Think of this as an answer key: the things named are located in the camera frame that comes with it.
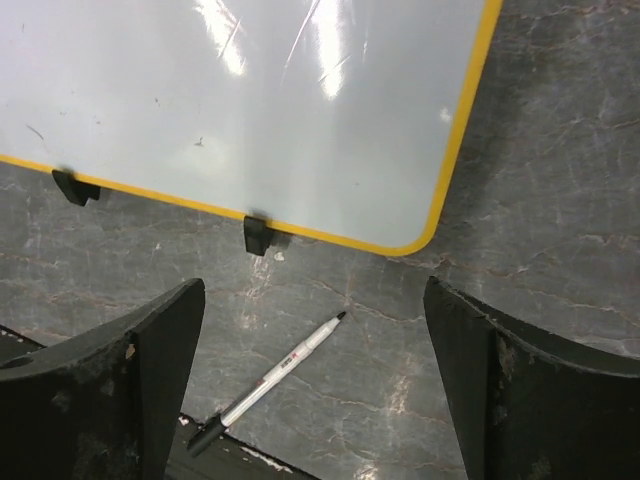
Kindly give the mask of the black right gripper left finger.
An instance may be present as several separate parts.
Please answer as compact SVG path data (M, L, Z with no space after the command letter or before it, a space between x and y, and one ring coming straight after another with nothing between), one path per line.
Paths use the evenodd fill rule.
M190 279L2 362L2 478L163 478L204 309L204 283Z

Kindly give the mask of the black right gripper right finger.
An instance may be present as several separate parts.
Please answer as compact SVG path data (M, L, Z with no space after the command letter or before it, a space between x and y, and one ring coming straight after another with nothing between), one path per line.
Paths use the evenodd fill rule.
M639 362L430 277L423 296L470 479L636 479Z

